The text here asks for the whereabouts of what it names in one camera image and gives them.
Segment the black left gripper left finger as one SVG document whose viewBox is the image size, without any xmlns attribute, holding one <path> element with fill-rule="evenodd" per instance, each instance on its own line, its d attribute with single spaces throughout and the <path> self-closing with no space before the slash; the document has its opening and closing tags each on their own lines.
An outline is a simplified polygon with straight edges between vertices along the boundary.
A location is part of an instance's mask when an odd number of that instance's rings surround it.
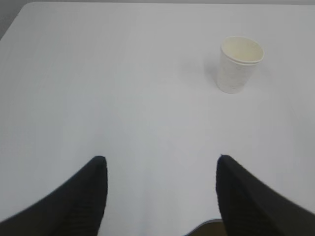
<svg viewBox="0 0 315 236">
<path fill-rule="evenodd" d="M 107 162 L 92 158 L 52 193 L 0 224 L 2 236 L 96 236 L 108 192 Z"/>
</svg>

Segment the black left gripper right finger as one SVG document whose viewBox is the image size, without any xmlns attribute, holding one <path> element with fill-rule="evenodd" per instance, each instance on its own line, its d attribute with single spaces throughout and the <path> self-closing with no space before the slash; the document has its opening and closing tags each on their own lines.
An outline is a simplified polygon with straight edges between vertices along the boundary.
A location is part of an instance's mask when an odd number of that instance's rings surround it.
<svg viewBox="0 0 315 236">
<path fill-rule="evenodd" d="M 275 192 L 229 155 L 217 162 L 216 193 L 229 236 L 313 236 L 315 215 Z"/>
</svg>

